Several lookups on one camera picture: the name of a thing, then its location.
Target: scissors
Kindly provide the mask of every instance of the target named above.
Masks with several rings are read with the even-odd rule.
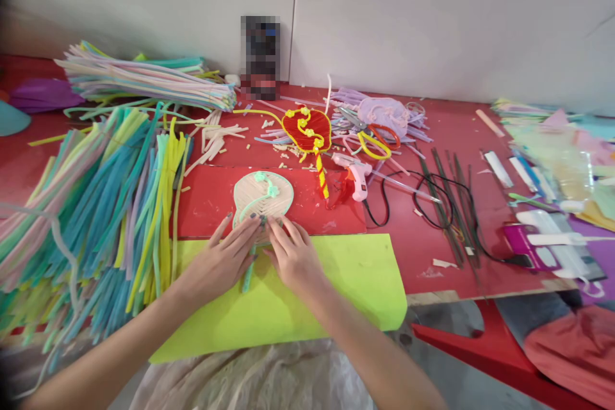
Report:
[[[391,151],[394,151],[396,149],[399,149],[400,146],[400,140],[399,140],[399,136],[397,136],[397,134],[390,129],[389,127],[383,126],[383,125],[377,125],[377,124],[367,124],[365,122],[361,122],[359,120],[358,117],[356,117],[355,115],[352,114],[352,112],[350,112],[348,109],[346,108],[339,108],[339,110],[341,111],[341,114],[353,125],[355,125],[358,129],[359,132],[357,133],[357,136],[359,137],[359,141],[361,142],[361,147],[363,148],[363,150],[365,151],[365,153],[367,155],[369,155],[371,158],[375,158],[376,160],[386,160],[388,158],[391,157]],[[367,133],[365,133],[365,130],[369,129],[373,135],[377,138],[374,139],[371,136],[369,136]],[[383,130],[386,131],[387,133],[389,133],[389,135],[391,135],[391,137],[395,140],[395,144],[391,145],[389,144],[380,133],[378,133],[378,130]],[[378,155],[372,151],[370,151],[367,148],[367,141],[370,141],[372,143],[374,143],[376,146],[380,147],[383,151],[384,151],[384,155]]]

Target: black cable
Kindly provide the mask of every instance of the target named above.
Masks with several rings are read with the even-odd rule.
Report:
[[[416,207],[416,209],[423,215],[423,218],[426,219],[426,221],[428,221],[429,224],[431,224],[432,226],[434,226],[437,229],[450,229],[452,226],[452,222],[453,222],[453,216],[455,212],[459,212],[459,210],[457,209],[457,207],[454,205],[454,201],[451,199],[451,197],[447,194],[447,192],[440,187],[438,184],[436,184],[432,178],[438,178],[440,179],[440,181],[448,181],[449,183],[453,183],[457,186],[460,186],[464,192],[467,194],[467,197],[469,199],[469,205],[470,205],[470,216],[471,216],[471,228],[474,232],[475,235],[475,240],[478,244],[478,246],[480,247],[480,250],[485,254],[485,256],[487,256],[487,258],[492,259],[493,261],[497,261],[499,263],[507,263],[507,264],[514,264],[514,265],[518,265],[518,266],[523,266],[523,267],[528,267],[528,265],[530,264],[527,261],[527,258],[523,255],[515,255],[512,258],[507,258],[507,259],[502,259],[502,258],[496,258],[494,255],[490,254],[487,249],[485,248],[485,246],[483,245],[483,243],[480,240],[479,237],[479,228],[480,228],[480,224],[479,224],[479,218],[478,218],[478,214],[476,212],[476,207],[474,205],[474,197],[472,195],[472,192],[470,191],[470,189],[463,183],[459,183],[453,179],[449,179],[443,176],[440,176],[439,174],[435,174],[435,173],[429,173],[428,175],[423,175],[422,173],[413,171],[413,170],[407,170],[409,173],[413,173],[416,174],[417,176],[419,176],[421,178],[421,180],[419,181],[416,189],[417,190],[421,190],[421,187],[427,182],[430,183],[431,185],[433,185],[435,188],[438,189],[438,199],[440,199],[442,201],[442,198],[446,198],[446,202],[442,201],[442,206],[444,208],[444,212],[445,212],[445,216],[447,218],[447,221],[445,223],[445,225],[441,225],[438,223],[435,223],[433,220],[431,220],[431,218],[429,218],[428,214],[425,212],[425,210],[420,206],[419,200],[417,199],[417,193],[414,192],[412,194],[412,199],[414,202],[414,206]],[[391,173],[387,176],[394,176],[394,175],[398,175],[403,173],[403,171],[398,171],[398,172],[394,172]],[[369,214],[370,218],[372,219],[372,222],[378,226],[378,227],[384,227],[386,226],[386,224],[389,222],[389,219],[391,217],[391,213],[390,213],[390,205],[389,205],[389,200],[386,196],[386,189],[384,187],[384,184],[387,181],[382,180],[381,183],[381,190],[382,190],[382,197],[384,199],[384,209],[386,210],[386,218],[382,223],[378,223],[373,215],[372,215],[372,211],[370,210],[370,206],[369,203],[367,202],[367,199],[365,199],[363,201],[363,204],[365,205],[365,208],[367,210],[367,213]]]
[[[384,199],[384,210],[385,210],[385,216],[386,218],[384,219],[384,221],[382,223],[378,223],[378,221],[376,221],[376,219],[374,219],[373,215],[372,215],[372,211],[370,210],[370,205],[369,203],[367,203],[367,199],[365,199],[363,201],[363,205],[365,205],[365,209],[367,210],[368,215],[370,216],[370,218],[372,219],[372,222],[378,226],[378,227],[384,227],[387,225],[387,223],[389,222],[389,219],[391,218],[391,209],[389,207],[389,200],[386,198],[386,190],[384,189],[384,184],[386,183],[385,180],[381,181],[381,188],[382,188],[382,198]]]

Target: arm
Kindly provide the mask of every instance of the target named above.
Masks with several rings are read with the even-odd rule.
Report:
[[[22,410],[106,409],[136,371],[197,309],[235,285],[252,262],[248,251],[260,219],[244,220],[220,242],[231,215],[207,249],[179,279],[136,318],[26,399]]]
[[[374,327],[325,276],[308,233],[283,217],[267,225],[274,248],[268,252],[282,281],[312,311],[346,353],[382,410],[441,410],[446,404],[412,359]]]

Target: forearm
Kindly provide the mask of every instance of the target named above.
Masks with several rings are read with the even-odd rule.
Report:
[[[189,317],[171,291],[62,370],[22,410],[106,409],[128,380]]]
[[[374,327],[329,283],[303,298],[346,353],[378,408],[446,408],[436,387],[406,352]]]

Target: finger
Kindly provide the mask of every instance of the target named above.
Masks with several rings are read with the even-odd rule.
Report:
[[[250,215],[248,219],[243,220],[235,227],[227,236],[226,239],[220,244],[221,249],[225,249],[232,244],[237,238],[239,238],[245,231],[249,231],[249,235],[260,224],[260,219],[256,216],[256,213]]]
[[[295,225],[295,227],[297,228],[297,230],[299,231],[299,233],[301,234],[301,238],[303,239],[303,242],[308,246],[308,247],[313,247],[314,244],[312,243],[312,239],[309,236],[308,232],[303,228],[303,226],[298,225],[296,222],[293,222],[293,224]]]
[[[286,253],[286,250],[284,250],[284,247],[282,247],[282,245],[280,244],[280,241],[277,239],[277,237],[273,233],[271,226],[269,226],[269,224],[267,224],[267,233],[269,237],[269,242],[271,242],[271,246],[274,249],[276,260],[279,261],[280,259],[288,258],[288,254]]]
[[[256,257],[254,255],[250,255],[250,256],[247,256],[243,260],[242,265],[239,267],[239,271],[237,271],[237,279],[236,279],[236,281],[241,279],[242,275],[248,270],[248,268],[254,262],[255,259],[256,259]]]
[[[294,245],[288,235],[286,235],[286,232],[284,232],[284,229],[279,226],[273,217],[268,218],[268,223],[269,229],[273,232],[275,238],[279,242],[279,245],[281,245],[284,250],[290,251]]]
[[[240,256],[240,260],[243,259],[261,232],[262,228],[260,225],[248,227],[224,249],[224,252],[232,258]]]
[[[256,244],[256,240],[258,240],[262,230],[262,227],[257,227],[254,233],[249,236],[248,240],[246,240],[241,246],[241,240],[237,239],[235,242],[233,242],[228,248],[229,252],[233,252],[233,258],[236,258],[239,261],[245,258],[245,255],[247,255],[248,251],[250,251],[254,244]]]
[[[290,219],[282,215],[282,222],[284,223],[284,226],[286,230],[288,231],[288,234],[293,239],[293,243],[295,245],[302,245],[304,243],[303,238],[301,237],[301,234],[299,233],[295,225],[290,222]]]
[[[232,215],[232,213],[226,215],[225,219],[222,220],[222,222],[218,225],[217,229],[213,231],[213,235],[209,239],[209,248],[213,248],[220,243],[224,231],[227,227],[229,227]]]
[[[263,250],[263,253],[265,253],[269,257],[269,260],[271,261],[271,264],[273,264],[275,271],[279,274],[280,273],[280,263],[277,260],[277,256],[275,255],[275,252],[272,252],[271,250]]]

